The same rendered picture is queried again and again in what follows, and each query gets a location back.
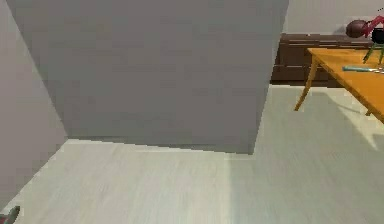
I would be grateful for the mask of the teal flat tool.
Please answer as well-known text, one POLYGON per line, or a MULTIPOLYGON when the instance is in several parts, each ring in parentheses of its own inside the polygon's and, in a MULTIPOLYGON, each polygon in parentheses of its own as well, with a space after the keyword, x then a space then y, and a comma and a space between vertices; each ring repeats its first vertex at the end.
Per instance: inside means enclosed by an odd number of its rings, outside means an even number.
POLYGON ((343 66, 343 71, 353 71, 353 72, 373 72, 384 74, 383 68, 368 68, 368 67, 353 67, 353 66, 343 66))

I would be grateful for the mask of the orange wooden table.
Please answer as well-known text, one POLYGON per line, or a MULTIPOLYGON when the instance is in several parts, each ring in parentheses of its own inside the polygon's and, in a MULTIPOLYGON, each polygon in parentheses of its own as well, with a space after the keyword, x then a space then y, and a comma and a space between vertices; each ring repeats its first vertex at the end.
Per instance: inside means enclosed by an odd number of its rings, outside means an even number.
POLYGON ((365 68, 379 68, 384 70, 384 65, 379 65, 374 56, 363 63, 366 50, 355 49, 328 49, 308 48, 311 55, 311 66, 303 92, 297 101, 294 110, 298 111, 304 102, 317 69, 322 67, 344 89, 352 94, 364 107, 367 114, 372 114, 384 124, 384 74, 376 72, 344 71, 343 66, 365 68))

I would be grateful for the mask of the green house plant black pot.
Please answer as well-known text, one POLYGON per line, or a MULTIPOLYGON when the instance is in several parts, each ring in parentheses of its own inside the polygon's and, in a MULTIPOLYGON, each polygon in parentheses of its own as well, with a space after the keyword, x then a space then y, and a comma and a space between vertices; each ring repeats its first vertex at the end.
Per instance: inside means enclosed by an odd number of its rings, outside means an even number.
POLYGON ((368 61, 375 50, 379 50, 380 54, 378 63, 381 64, 384 59, 384 28, 374 28, 371 32, 371 40, 373 44, 364 56, 363 63, 368 61))

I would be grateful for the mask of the dark brown wooden sideboard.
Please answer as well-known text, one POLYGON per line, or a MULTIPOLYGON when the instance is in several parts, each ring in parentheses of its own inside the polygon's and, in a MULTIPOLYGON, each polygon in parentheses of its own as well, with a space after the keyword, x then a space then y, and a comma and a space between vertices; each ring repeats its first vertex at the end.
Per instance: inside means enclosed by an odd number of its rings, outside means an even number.
POLYGON ((270 83, 304 86, 311 66, 308 48, 368 50, 371 46, 369 39, 345 35, 282 34, 270 83))

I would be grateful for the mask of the red desk lamp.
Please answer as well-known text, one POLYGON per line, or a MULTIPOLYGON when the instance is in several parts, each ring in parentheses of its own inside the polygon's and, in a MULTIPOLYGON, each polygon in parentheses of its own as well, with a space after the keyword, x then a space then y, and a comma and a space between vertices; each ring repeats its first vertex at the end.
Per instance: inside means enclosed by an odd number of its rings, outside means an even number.
POLYGON ((384 25, 384 16, 378 15, 373 20, 368 21, 364 27, 364 36, 367 37, 379 24, 384 25))

